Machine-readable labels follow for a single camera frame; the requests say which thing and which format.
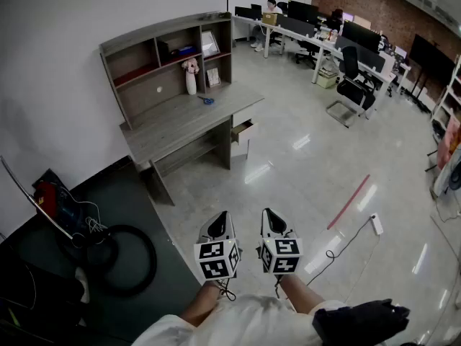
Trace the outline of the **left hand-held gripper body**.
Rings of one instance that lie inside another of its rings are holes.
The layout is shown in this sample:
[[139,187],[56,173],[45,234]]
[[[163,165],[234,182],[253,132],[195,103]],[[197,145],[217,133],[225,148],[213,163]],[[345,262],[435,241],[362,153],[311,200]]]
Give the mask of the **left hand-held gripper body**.
[[241,260],[238,241],[224,239],[195,244],[194,259],[206,281],[234,278]]

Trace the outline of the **white drawer with brown interior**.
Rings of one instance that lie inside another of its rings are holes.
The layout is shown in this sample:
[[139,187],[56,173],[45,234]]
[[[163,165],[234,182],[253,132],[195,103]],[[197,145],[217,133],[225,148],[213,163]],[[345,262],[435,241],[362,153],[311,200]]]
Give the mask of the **white drawer with brown interior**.
[[258,124],[254,123],[253,120],[247,120],[232,129],[231,138],[233,142],[243,144],[256,136],[257,133]]

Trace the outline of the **person's right forearm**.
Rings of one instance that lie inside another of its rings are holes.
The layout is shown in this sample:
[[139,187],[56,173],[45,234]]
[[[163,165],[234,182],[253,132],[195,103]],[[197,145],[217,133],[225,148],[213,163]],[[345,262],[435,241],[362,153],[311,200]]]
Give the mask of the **person's right forearm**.
[[309,314],[324,299],[311,290],[296,274],[283,275],[279,284],[294,306],[296,312]]

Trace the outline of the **grey wooden desk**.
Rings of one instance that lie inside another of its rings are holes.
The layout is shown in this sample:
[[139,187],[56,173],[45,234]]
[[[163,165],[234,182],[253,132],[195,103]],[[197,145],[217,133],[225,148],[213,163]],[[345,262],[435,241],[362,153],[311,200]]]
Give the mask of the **grey wooden desk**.
[[147,168],[141,175],[155,201],[173,205],[164,178],[209,152],[230,169],[233,119],[264,99],[239,83],[220,88],[212,98],[206,105],[198,96],[181,94],[137,116],[133,126],[120,126],[133,162]]

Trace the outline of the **black swivel office chair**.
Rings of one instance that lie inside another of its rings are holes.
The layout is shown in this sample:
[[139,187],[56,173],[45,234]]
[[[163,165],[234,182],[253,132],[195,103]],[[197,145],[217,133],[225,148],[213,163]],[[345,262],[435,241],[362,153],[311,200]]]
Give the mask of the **black swivel office chair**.
[[320,48],[317,45],[309,43],[307,41],[298,40],[298,45],[301,47],[301,51],[295,54],[295,62],[296,64],[300,64],[300,62],[309,62],[313,66],[317,63],[317,58],[315,54],[320,52]]

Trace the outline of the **long white office desk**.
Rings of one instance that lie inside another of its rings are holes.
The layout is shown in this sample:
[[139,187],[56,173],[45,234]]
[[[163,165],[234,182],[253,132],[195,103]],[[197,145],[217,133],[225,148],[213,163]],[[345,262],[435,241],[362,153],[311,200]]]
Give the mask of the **long white office desk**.
[[[312,37],[308,37],[307,35],[303,36],[303,35],[300,35],[296,32],[293,32],[291,30],[287,30],[285,28],[282,28],[281,26],[273,26],[273,25],[268,25],[268,24],[264,24],[262,23],[261,21],[259,20],[254,20],[254,19],[250,19],[250,18],[246,18],[246,17],[239,17],[239,16],[233,16],[232,15],[232,20],[234,22],[241,22],[241,23],[246,23],[246,24],[249,24],[249,25],[261,25],[262,27],[265,27],[267,28],[267,33],[269,34],[269,36],[273,33],[273,32],[277,32],[277,33],[280,33],[282,34],[283,38],[282,38],[282,49],[281,49],[281,54],[283,53],[283,50],[284,50],[284,45],[285,45],[285,37],[290,37],[294,40],[301,40],[301,41],[304,41],[304,42],[308,42],[308,43],[311,43],[313,44],[314,46],[318,47],[320,49],[320,52],[319,52],[319,55],[320,56],[324,56],[324,53],[325,51],[329,51],[331,53],[331,55],[333,56],[336,56],[337,58],[343,60],[343,55],[342,55],[342,52],[341,52],[341,49],[337,49],[334,47],[334,44],[329,42],[329,41],[321,41],[317,38],[312,38]],[[264,49],[264,57],[267,58],[268,57],[268,52],[269,52],[269,43],[268,43],[268,39],[266,40],[266,48]],[[392,71],[387,73],[387,72],[384,72],[384,68],[382,69],[381,72],[377,72],[375,70],[375,67],[373,68],[370,68],[369,66],[367,66],[365,63],[363,62],[360,62],[358,63],[359,65],[359,68],[361,70],[364,70],[364,71],[367,71],[368,73],[372,74],[375,78],[381,80],[383,83],[386,82],[386,83],[391,83],[392,80],[395,78],[395,76],[393,76],[393,73]],[[405,80],[407,78],[407,75],[408,73],[410,72],[411,70],[411,67],[405,63],[401,63],[400,64],[400,67],[404,69],[404,74],[403,74],[403,77],[402,77],[402,80]],[[318,78],[318,72],[319,72],[319,69],[320,68],[320,64],[316,64],[316,67],[315,67],[315,70],[314,70],[314,74],[313,74],[313,80],[312,82],[313,83],[316,83],[316,80]]]

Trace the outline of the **black cantilever chair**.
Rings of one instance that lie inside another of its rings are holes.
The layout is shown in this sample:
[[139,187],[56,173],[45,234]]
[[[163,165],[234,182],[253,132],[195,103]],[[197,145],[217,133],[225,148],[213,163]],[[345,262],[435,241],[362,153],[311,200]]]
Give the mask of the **black cantilever chair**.
[[336,91],[348,102],[336,100],[326,108],[326,113],[346,128],[354,124],[357,117],[365,116],[375,102],[374,88],[368,87],[357,78],[360,75],[357,49],[346,46],[342,50],[344,75]]

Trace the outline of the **red tool bag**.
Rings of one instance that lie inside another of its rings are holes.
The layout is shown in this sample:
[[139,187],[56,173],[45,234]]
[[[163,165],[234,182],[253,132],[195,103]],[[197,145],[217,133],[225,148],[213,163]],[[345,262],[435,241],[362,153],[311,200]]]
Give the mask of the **red tool bag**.
[[82,223],[82,209],[58,175],[51,169],[32,184],[38,205],[62,228],[76,231]]

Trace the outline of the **white floor fan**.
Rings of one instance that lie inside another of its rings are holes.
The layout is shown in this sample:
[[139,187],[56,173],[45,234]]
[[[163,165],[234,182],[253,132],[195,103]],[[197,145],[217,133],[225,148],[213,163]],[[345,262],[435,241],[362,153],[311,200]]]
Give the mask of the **white floor fan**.
[[461,143],[444,164],[434,181],[431,193],[436,200],[448,189],[458,190],[459,188],[461,188]]

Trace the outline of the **metal rod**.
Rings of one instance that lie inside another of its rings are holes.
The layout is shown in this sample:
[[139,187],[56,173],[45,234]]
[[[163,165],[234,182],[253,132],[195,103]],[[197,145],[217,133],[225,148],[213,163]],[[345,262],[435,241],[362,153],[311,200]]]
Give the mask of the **metal rod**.
[[66,236],[68,239],[71,241],[73,240],[72,235],[70,235],[65,229],[63,229],[51,216],[49,216],[40,206],[39,204],[35,201],[33,196],[26,191],[26,189],[22,186],[20,181],[17,179],[17,177],[14,175],[13,171],[10,169],[9,165],[7,164],[6,160],[2,155],[0,155],[0,162],[5,168],[6,172],[8,175],[12,178],[13,182],[15,185],[20,189],[22,194],[27,198],[27,200],[41,213],[47,221],[49,221],[51,224],[54,225],[64,236]]

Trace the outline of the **pink hanging cloth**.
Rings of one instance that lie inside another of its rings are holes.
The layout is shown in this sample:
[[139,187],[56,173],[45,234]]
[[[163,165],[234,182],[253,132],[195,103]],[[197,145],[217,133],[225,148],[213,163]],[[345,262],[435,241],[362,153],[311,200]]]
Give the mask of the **pink hanging cloth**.
[[437,166],[443,169],[461,143],[461,122],[452,115],[449,119],[444,137],[438,144]]

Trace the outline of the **wide black monitor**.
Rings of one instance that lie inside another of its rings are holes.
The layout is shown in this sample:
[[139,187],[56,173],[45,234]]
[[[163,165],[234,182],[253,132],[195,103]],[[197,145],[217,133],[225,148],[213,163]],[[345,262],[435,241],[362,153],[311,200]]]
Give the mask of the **wide black monitor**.
[[377,53],[379,50],[381,35],[354,22],[344,23],[341,36],[373,52]]

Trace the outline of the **white metal shelf rack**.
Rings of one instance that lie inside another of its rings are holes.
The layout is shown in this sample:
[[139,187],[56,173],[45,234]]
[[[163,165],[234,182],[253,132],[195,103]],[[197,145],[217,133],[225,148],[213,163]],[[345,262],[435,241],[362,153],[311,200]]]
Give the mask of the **white metal shelf rack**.
[[431,112],[430,123],[436,144],[443,138],[452,117],[461,123],[461,54],[457,55],[449,83]]

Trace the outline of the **large black monitor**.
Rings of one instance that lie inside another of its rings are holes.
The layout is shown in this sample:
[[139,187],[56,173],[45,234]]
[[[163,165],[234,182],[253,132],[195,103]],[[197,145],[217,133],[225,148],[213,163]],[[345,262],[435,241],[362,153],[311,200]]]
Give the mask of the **large black monitor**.
[[318,22],[318,7],[299,1],[288,1],[287,16],[302,22],[316,25]]

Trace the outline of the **large black television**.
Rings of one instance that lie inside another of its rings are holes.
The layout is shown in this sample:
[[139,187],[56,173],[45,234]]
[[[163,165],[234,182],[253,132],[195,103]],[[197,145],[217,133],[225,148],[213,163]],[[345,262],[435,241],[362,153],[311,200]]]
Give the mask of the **large black television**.
[[449,84],[455,69],[454,61],[422,36],[415,34],[409,58],[420,67],[427,95],[437,99]]

